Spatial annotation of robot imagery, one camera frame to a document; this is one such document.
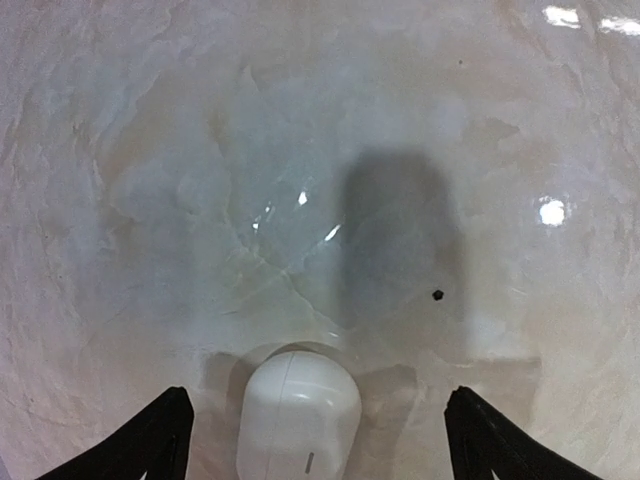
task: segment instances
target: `glossy floor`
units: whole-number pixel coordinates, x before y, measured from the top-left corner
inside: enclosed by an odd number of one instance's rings
[[[282,348],[356,377],[349,479],[451,478],[459,384],[636,478],[636,2],[0,11],[14,478],[174,384],[198,413],[190,478],[234,478],[244,385]]]

